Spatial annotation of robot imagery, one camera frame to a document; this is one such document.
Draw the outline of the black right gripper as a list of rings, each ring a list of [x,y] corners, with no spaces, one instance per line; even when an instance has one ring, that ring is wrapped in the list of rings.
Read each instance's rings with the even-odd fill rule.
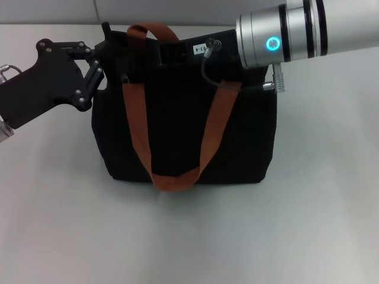
[[[236,32],[226,30],[177,43],[150,44],[145,49],[123,47],[120,50],[120,78],[124,83],[142,83],[158,70],[200,67],[209,39],[219,41],[221,47],[212,51],[206,59],[207,70],[243,70],[237,50]]]

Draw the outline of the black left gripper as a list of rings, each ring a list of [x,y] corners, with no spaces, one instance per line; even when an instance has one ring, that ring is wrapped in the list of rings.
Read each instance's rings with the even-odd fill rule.
[[[50,109],[68,104],[89,110],[104,78],[100,61],[110,58],[109,42],[91,49],[83,41],[36,44],[36,63],[1,84],[1,118],[17,129]]]

